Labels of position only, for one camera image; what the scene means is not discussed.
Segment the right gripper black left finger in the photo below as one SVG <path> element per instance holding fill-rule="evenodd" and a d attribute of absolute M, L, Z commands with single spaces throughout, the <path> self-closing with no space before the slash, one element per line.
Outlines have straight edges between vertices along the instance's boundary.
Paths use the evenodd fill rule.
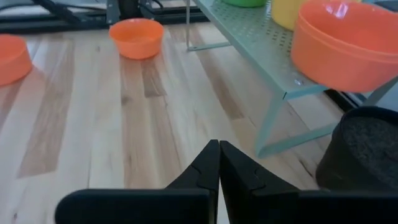
<path fill-rule="evenodd" d="M 61 199 L 56 224 L 216 224 L 220 145 L 211 140 L 164 189 L 84 189 Z"/>

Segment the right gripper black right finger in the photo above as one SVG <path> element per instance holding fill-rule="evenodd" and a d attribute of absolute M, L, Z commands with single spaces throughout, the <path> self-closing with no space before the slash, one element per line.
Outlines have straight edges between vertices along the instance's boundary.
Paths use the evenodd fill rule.
<path fill-rule="evenodd" d="M 220 149 L 230 224 L 398 224 L 398 194 L 300 190 L 228 141 Z"/>

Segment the yellow plastic mini bowl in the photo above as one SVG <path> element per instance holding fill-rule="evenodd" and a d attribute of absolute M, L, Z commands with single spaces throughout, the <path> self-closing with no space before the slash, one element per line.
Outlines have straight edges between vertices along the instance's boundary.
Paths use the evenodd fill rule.
<path fill-rule="evenodd" d="M 294 31 L 301 7 L 306 2 L 308 0 L 271 0 L 271 18 L 283 28 Z"/>

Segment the green plastic mini bowl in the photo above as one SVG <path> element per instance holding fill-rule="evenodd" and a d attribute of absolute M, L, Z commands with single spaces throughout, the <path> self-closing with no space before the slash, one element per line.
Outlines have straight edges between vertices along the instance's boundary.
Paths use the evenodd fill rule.
<path fill-rule="evenodd" d="M 262 7 L 268 0 L 222 0 L 226 4 L 236 7 Z"/>

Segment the green plant in black pot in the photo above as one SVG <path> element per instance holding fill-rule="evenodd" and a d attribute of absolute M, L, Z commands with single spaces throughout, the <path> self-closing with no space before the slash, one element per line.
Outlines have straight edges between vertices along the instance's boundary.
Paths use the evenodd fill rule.
<path fill-rule="evenodd" d="M 323 189 L 398 192 L 398 112 L 362 106 L 345 113 L 315 177 Z"/>

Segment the green perforated metal shelf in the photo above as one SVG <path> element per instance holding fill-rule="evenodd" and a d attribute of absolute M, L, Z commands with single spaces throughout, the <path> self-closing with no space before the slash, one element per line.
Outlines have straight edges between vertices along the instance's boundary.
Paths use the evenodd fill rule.
<path fill-rule="evenodd" d="M 187 49 L 196 51 L 232 45 L 274 92 L 254 144 L 257 157 L 280 153 L 333 131 L 335 124 L 331 123 L 298 136 L 266 144 L 277 113 L 284 102 L 321 93 L 326 87 L 312 82 L 294 69 L 289 57 L 292 32 L 271 20 L 269 4 L 245 8 L 231 6 L 221 0 L 186 0 L 187 10 L 190 9 L 191 2 L 196 4 L 227 41 L 200 46 L 187 45 Z"/>

